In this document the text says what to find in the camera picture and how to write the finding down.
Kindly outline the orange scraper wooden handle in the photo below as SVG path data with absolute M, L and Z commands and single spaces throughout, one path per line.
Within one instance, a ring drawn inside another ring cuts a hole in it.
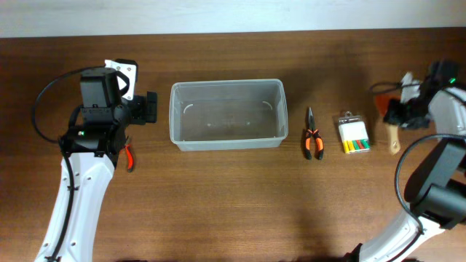
M 388 112 L 389 103 L 392 99 L 396 99 L 394 95 L 380 94 L 374 98 L 377 110 L 382 117 L 382 122 L 387 132 L 388 151 L 395 155 L 400 151 L 400 140 L 398 137 L 398 126 L 396 124 L 390 124 L 386 119 L 385 115 Z

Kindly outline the clear box coloured tubes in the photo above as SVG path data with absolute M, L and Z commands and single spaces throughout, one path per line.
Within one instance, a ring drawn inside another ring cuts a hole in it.
M 338 119 L 338 129 L 345 154 L 371 150 L 366 124 L 361 116 L 345 111 Z

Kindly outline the orange black long-nose pliers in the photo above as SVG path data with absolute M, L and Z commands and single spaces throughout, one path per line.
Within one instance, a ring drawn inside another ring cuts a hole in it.
M 311 152 L 311 141 L 315 142 L 316 150 L 315 156 L 318 160 L 323 159 L 324 155 L 324 144 L 323 139 L 320 136 L 319 129 L 315 126 L 315 118 L 312 112 L 312 108 L 307 109 L 307 130 L 305 131 L 305 140 L 304 140 L 304 154 L 305 157 L 310 160 L 312 158 Z

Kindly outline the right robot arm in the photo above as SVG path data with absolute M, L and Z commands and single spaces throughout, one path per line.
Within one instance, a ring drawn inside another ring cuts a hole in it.
M 401 211 L 381 234 L 360 243 L 344 261 L 408 261 L 421 244 L 465 223 L 465 184 L 452 178 L 465 171 L 465 84 L 458 73 L 458 63 L 440 60 L 421 81 L 407 73 L 400 82 L 388 82 L 385 90 L 371 86 L 390 153 L 400 150 L 400 129 L 418 130 L 433 123 L 436 133 L 414 141 L 398 161 L 394 186 Z M 401 191 L 400 173 L 408 154 L 429 140 L 437 144 Z

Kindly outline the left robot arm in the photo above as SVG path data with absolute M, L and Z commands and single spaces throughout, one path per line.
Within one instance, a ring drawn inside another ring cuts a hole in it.
M 82 104 L 70 115 L 68 129 L 49 142 L 62 155 L 58 195 L 37 261 L 91 261 L 98 218 L 119 153 L 129 146 L 125 130 L 157 120 L 157 94 L 135 95 L 138 64 L 107 60 L 52 80 L 78 74 Z

